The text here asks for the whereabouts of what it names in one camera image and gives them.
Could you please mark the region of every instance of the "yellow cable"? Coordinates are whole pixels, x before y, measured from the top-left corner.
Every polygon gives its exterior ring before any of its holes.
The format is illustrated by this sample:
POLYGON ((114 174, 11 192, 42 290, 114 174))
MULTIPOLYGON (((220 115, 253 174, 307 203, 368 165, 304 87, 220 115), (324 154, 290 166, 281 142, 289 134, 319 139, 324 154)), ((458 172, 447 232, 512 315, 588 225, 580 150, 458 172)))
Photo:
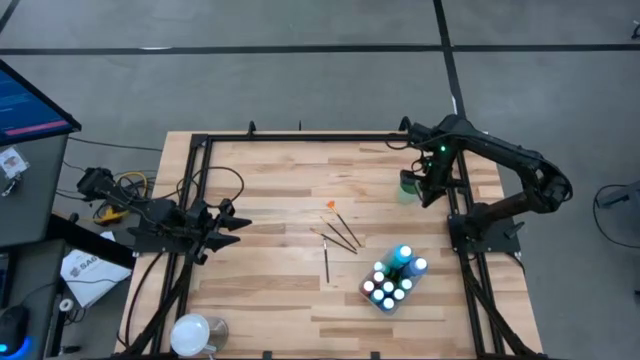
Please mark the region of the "yellow cable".
MULTIPOLYGON (((147 180, 147 177, 138 171, 131 171, 131 172, 127 172, 124 173, 122 175, 120 175, 118 177, 118 179, 116 180, 116 184, 120 185, 120 180, 122 180, 122 178, 126 177, 126 176, 138 176, 142 179, 143 183, 144 183, 144 196, 147 195, 147 191, 149 188, 149 181, 147 180)), ((56 211, 52 211, 52 213, 60 216, 61 218, 65 218, 65 219, 69 219, 69 216, 63 215, 61 213, 58 213, 56 211)), ((125 217, 126 215, 129 214, 129 211, 122 211, 122 212, 114 212, 113 208, 111 206, 107 207, 106 213, 99 217, 99 218, 95 218, 95 219, 89 219, 89 218, 79 218, 78 220, 82 220, 82 221, 89 221, 92 222, 94 224, 99 224, 99 223, 103 223, 103 222, 107 222, 107 221, 112 221, 112 220, 116 220, 116 219, 120 219, 125 217)))

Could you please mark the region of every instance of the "white bottle cap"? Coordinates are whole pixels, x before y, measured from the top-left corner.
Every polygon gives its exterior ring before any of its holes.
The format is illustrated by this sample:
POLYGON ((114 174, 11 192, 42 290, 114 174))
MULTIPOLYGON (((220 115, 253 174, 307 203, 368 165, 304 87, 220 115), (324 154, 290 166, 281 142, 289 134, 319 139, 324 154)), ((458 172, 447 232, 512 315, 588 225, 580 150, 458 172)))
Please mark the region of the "white bottle cap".
POLYGON ((366 292, 372 292, 373 291, 373 283, 371 281, 365 281, 364 285, 362 285, 362 288, 366 292))
POLYGON ((380 261, 376 261, 375 264, 373 264, 373 270, 375 271, 384 271, 387 267, 384 266, 383 263, 381 263, 380 261))
POLYGON ((394 305, 394 301, 392 298, 386 298, 384 299, 384 301, 382 302, 382 306, 387 309, 387 310, 391 310, 393 309, 393 305, 394 305))
POLYGON ((384 274, 380 271, 376 271, 373 273, 373 281, 377 283, 381 283, 384 280, 384 274))
POLYGON ((413 282, 411 282, 411 280, 409 279, 404 279, 400 282, 400 287, 405 290, 409 290, 413 287, 413 282))
POLYGON ((208 341, 209 323, 202 315, 184 315, 171 329, 171 348, 180 356, 197 355, 208 341))
POLYGON ((393 292, 393 297, 398 301, 404 299, 404 291, 396 289, 396 291, 393 292))
POLYGON ((404 257, 409 257, 411 256, 411 248, 408 247, 407 245, 404 245, 400 248, 400 255, 404 256, 404 257))
POLYGON ((427 260, 423 258, 417 258, 415 262, 416 269, 426 269, 427 268, 427 260))
POLYGON ((395 286, 393 286, 393 283, 391 281, 387 281, 382 285, 382 290, 384 290, 384 292, 386 292, 387 294, 391 293, 394 288, 395 286))
POLYGON ((371 294, 371 296, 373 296, 375 300, 380 301, 382 300, 382 298, 384 298, 384 293, 382 292, 382 290, 376 289, 376 290, 373 290, 373 293, 371 294))

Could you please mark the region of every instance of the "paint bottle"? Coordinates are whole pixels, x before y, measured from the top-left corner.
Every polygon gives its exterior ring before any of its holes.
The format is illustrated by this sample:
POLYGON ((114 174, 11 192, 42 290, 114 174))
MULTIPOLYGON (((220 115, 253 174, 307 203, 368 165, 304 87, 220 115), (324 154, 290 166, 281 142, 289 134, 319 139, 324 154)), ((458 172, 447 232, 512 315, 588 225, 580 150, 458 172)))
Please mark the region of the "paint bottle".
POLYGON ((385 275, 389 274, 389 267, 385 264, 383 264, 380 261, 376 261, 375 264, 373 264, 373 271, 379 271, 385 275))
POLYGON ((389 265, 393 269, 400 269, 406 263, 411 260, 411 255, 413 251, 407 245, 400 245, 393 249, 393 254, 391 255, 391 261, 389 265))
POLYGON ((382 284, 382 291, 384 291, 385 295, 393 293, 395 288, 395 285, 393 285, 391 281, 385 281, 384 284, 382 284))
POLYGON ((380 303, 380 309, 382 311, 391 311, 395 306, 395 301, 392 298, 386 298, 380 303))
POLYGON ((373 273, 373 283, 375 285, 380 285, 384 281, 384 274, 380 271, 376 271, 373 273))
POLYGON ((362 293, 365 295, 369 295, 371 294, 371 292, 373 291, 373 288, 375 286, 373 285, 372 281, 365 281, 364 284, 362 284, 362 293))
POLYGON ((400 280, 400 284, 398 286, 400 289, 406 291, 411 290, 411 288, 413 287, 413 281, 409 280, 409 279, 402 279, 400 280))
POLYGON ((400 274, 402 277, 421 276, 427 273, 427 260, 415 257, 402 268, 400 274))
POLYGON ((404 290, 402 289, 395 289, 393 292, 393 298, 396 299, 396 301, 402 301, 402 299, 404 299, 404 290))
POLYGON ((369 299, 371 299, 374 304, 377 304, 384 299, 384 292, 380 289, 375 289, 371 292, 369 299))

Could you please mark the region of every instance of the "black desk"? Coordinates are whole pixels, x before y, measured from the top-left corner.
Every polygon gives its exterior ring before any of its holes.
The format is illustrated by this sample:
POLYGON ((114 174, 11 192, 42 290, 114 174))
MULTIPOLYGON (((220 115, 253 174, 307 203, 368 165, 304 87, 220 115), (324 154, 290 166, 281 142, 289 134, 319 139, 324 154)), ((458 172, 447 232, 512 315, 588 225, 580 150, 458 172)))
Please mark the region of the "black desk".
MULTIPOLYGON (((129 269, 135 263, 128 248, 51 214, 66 144, 64 135, 17 145, 31 166, 20 187, 8 197, 0 197, 0 251, 9 251, 16 264, 10 306, 34 289, 60 279, 65 244, 129 269)), ((59 319, 51 326, 58 291, 59 286, 43 288, 25 303, 31 311, 31 344, 24 359, 42 359, 48 335, 61 336, 59 319)))

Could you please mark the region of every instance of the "white sticker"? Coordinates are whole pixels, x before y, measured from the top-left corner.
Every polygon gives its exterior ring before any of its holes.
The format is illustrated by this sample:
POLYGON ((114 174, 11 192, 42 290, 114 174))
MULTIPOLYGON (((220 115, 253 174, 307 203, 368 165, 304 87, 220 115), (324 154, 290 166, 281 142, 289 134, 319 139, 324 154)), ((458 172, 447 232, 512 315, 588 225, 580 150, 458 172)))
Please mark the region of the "white sticker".
POLYGON ((10 147, 0 153, 0 166, 8 179, 13 179, 18 174, 23 173, 29 168, 22 156, 18 153, 15 147, 10 147))

